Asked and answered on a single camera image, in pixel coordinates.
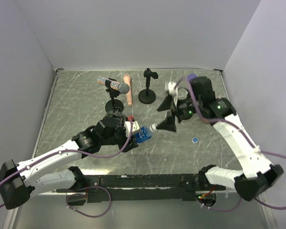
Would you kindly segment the blue label water bottle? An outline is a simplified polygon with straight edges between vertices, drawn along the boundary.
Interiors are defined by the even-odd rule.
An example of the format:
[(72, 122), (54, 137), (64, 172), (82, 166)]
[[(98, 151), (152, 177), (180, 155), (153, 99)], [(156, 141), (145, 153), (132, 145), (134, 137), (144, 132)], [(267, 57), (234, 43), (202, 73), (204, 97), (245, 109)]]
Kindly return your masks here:
[(149, 140), (155, 132), (150, 131), (150, 127), (143, 126), (139, 133), (135, 134), (135, 142), (137, 144), (143, 143)]

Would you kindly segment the orange juice bottle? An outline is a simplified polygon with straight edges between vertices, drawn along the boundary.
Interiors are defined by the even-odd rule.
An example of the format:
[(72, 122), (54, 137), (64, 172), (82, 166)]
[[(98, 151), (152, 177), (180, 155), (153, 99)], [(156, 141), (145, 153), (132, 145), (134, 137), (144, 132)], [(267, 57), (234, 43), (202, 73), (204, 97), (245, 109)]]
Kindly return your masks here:
[(212, 124), (212, 122), (210, 122), (208, 119), (203, 119), (202, 122), (204, 124), (207, 124), (207, 125), (211, 125)]

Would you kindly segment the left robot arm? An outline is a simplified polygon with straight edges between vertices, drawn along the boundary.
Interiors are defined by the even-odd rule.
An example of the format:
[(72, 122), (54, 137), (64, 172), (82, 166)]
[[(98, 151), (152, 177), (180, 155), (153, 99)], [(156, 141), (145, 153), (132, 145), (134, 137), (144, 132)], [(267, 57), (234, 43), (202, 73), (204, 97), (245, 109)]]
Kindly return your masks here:
[(117, 145), (120, 153), (137, 148), (134, 136), (139, 131), (138, 122), (132, 119), (107, 117), (41, 156), (18, 163), (6, 161), (0, 169), (2, 205), (14, 209), (35, 195), (56, 189), (81, 191), (85, 181), (78, 168), (53, 170), (86, 156), (98, 157), (102, 146)]

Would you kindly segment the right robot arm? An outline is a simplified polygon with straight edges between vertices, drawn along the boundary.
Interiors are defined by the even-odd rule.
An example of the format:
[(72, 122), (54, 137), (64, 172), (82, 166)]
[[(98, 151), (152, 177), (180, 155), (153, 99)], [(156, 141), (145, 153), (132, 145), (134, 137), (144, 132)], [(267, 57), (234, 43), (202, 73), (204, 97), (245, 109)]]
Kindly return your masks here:
[(267, 159), (247, 136), (236, 110), (228, 99), (216, 97), (209, 78), (190, 74), (187, 79), (190, 88), (185, 99), (178, 98), (177, 83), (165, 84), (166, 97), (157, 110), (167, 113), (156, 129), (176, 132), (176, 123), (198, 114), (224, 138), (242, 168), (203, 167), (199, 171), (200, 188), (209, 190), (214, 185), (224, 186), (236, 190), (242, 199), (251, 201), (282, 176), (283, 168)]

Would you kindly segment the white water bottle cap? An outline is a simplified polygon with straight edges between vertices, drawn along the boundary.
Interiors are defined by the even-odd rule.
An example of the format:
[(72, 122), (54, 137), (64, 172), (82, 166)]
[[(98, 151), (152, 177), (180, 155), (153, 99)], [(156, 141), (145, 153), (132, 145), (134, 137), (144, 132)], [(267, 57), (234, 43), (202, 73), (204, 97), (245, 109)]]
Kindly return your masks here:
[(157, 130), (156, 124), (152, 124), (152, 125), (150, 126), (150, 131), (151, 131), (151, 132), (155, 132), (156, 130)]

